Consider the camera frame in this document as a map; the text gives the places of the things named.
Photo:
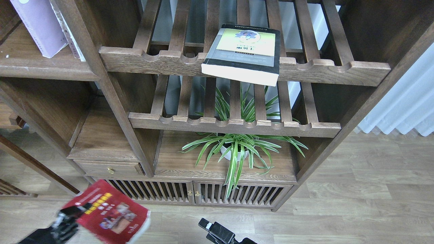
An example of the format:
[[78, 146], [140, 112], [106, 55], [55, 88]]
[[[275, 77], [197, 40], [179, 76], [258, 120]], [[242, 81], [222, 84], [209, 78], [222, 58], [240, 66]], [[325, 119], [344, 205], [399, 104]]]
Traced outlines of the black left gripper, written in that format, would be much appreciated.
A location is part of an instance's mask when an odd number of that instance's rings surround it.
[[92, 206], [86, 203], [80, 206], [70, 206], [61, 209], [58, 213], [60, 217], [56, 219], [48, 228], [37, 229], [27, 237], [19, 241], [19, 244], [65, 244], [77, 232], [78, 224], [74, 218], [80, 218]]

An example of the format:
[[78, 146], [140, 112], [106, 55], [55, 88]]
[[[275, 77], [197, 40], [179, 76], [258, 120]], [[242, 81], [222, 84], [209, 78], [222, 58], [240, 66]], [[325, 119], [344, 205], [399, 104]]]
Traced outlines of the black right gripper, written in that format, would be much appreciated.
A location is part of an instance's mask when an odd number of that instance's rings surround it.
[[218, 222], [211, 223], [205, 218], [201, 218], [198, 226], [208, 232], [206, 239], [214, 244], [257, 244], [250, 238], [243, 238], [243, 240], [239, 241], [235, 239], [234, 232], [228, 230]]

